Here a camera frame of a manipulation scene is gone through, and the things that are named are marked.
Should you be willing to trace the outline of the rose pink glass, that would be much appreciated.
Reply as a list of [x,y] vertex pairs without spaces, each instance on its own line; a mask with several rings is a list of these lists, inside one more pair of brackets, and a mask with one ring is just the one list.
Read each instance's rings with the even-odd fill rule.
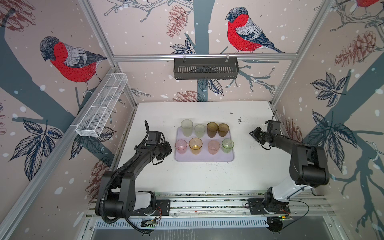
[[177,153],[182,155],[182,154],[185,154],[187,152],[188,144],[185,140],[180,139],[180,140],[176,141],[175,148],[176,148]]

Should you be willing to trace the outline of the bright green glass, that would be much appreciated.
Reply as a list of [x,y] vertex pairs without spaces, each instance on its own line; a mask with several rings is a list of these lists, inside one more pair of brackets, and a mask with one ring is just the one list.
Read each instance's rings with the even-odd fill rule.
[[234,148],[234,142],[231,139],[224,139],[222,141],[222,151],[226,154],[230,153]]

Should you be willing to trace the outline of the pale green tall glass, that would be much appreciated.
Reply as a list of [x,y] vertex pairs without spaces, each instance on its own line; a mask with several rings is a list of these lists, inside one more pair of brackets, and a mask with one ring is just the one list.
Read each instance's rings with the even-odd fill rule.
[[185,119],[181,122],[182,132],[185,137],[190,137],[193,133],[193,122],[189,119]]

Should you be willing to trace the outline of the brown textured glass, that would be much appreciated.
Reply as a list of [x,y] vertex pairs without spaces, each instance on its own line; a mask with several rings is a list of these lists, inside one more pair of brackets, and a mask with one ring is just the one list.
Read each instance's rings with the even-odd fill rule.
[[221,123],[218,125],[218,134],[220,137],[225,137],[230,130],[230,127],[227,124]]

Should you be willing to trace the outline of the yellow amber glass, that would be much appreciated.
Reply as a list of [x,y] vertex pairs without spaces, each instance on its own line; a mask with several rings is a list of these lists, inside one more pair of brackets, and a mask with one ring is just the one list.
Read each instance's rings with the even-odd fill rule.
[[203,147],[203,141],[200,138],[192,138],[189,141],[189,148],[194,155],[198,155]]

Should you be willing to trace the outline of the pale green small glass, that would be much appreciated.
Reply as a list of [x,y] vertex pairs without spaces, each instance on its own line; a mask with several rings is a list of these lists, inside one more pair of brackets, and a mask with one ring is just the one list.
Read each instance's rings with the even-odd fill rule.
[[197,138],[202,138],[205,134],[205,131],[206,131],[206,126],[202,124],[198,124],[195,126],[195,134]]

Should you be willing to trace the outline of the lilac plastic tray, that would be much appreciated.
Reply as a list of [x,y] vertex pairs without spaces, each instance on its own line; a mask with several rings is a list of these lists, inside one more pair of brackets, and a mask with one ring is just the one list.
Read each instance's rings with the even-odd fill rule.
[[[190,137],[185,137],[182,131],[181,127],[177,128],[177,140],[184,140],[187,142],[187,147],[185,153],[181,154],[176,147],[174,147],[175,150],[175,160],[178,162],[231,162],[235,158],[235,152],[234,149],[230,150],[228,153],[225,153],[223,151],[223,145],[222,142],[224,139],[232,139],[230,132],[225,137],[220,137],[218,134],[214,138],[210,138],[207,134],[205,134],[201,140],[203,142],[202,150],[199,154],[195,155],[191,148],[189,147],[189,141],[192,138],[196,138],[196,134],[193,131],[192,135]],[[220,148],[218,152],[214,155],[209,153],[208,144],[210,141],[217,141],[220,144]]]

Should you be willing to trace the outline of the dark brown glass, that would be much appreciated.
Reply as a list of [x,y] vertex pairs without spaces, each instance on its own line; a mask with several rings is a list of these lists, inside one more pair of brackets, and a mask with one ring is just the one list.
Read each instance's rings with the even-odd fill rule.
[[207,134],[210,138],[214,138],[218,132],[218,124],[210,122],[207,124]]

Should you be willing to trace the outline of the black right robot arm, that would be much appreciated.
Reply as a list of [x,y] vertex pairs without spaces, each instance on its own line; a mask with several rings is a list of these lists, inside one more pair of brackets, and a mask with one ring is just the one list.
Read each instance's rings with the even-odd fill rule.
[[306,145],[281,134],[279,121],[266,121],[267,130],[257,127],[251,137],[262,147],[268,143],[291,155],[289,176],[279,185],[270,187],[264,194],[263,205],[268,212],[284,209],[291,198],[299,193],[329,183],[328,159],[324,148]]

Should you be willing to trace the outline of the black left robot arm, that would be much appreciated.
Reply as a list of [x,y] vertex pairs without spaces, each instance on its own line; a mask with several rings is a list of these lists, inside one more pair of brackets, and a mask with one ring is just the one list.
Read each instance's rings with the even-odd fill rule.
[[145,138],[135,146],[136,153],[115,171],[107,171],[101,184],[95,208],[96,215],[112,224],[119,219],[128,219],[134,212],[156,212],[156,197],[151,191],[136,191],[135,180],[146,165],[154,159],[157,164],[172,152],[172,147],[163,133],[147,131]]

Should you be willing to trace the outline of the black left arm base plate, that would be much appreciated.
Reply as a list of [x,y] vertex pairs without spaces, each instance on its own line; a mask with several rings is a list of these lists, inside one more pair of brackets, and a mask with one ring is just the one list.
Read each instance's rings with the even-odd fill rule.
[[141,216],[168,216],[170,214],[171,201],[170,200],[156,200],[151,203],[146,209],[140,210]]

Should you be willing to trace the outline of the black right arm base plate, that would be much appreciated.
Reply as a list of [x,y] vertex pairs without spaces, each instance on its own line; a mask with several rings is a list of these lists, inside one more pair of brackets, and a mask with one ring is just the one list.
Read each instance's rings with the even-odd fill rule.
[[248,199],[248,207],[251,215],[288,215],[291,213],[288,202],[280,202],[274,199],[265,203],[265,199]]

